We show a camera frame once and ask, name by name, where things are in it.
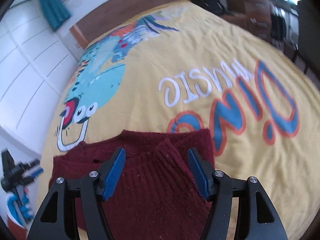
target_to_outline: bed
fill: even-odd
[[[312,239],[320,94],[288,58],[188,0],[110,0],[70,31],[86,50],[47,132],[39,205],[53,157],[80,141],[208,128],[215,168],[259,178],[288,238]]]

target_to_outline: bed headboard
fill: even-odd
[[[73,25],[70,32],[86,48],[91,41],[135,15],[173,1],[177,0],[109,0]]]

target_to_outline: black backpack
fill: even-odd
[[[190,0],[190,1],[209,12],[212,12],[215,15],[222,15],[226,13],[225,7],[220,3],[219,0]]]

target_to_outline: metal screw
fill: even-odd
[[[95,178],[95,177],[98,176],[98,172],[97,172],[97,171],[91,171],[91,172],[89,173],[89,176],[90,176],[91,178]]]
[[[63,177],[57,178],[56,182],[58,184],[61,184],[62,182],[64,182],[64,178]]]
[[[257,183],[258,182],[258,179],[256,177],[250,177],[249,180],[252,182],[252,183]]]
[[[217,177],[222,177],[224,175],[224,173],[222,171],[215,171],[214,174],[217,176]]]

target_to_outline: folded sweater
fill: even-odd
[[[196,147],[213,164],[209,130],[180,134],[124,130],[109,140],[81,142],[54,157],[50,185],[58,177],[78,179],[97,170],[117,147],[125,149],[126,162],[114,195],[102,204],[115,240],[200,239],[210,205],[198,193],[187,151]],[[80,199],[76,215],[85,230]]]

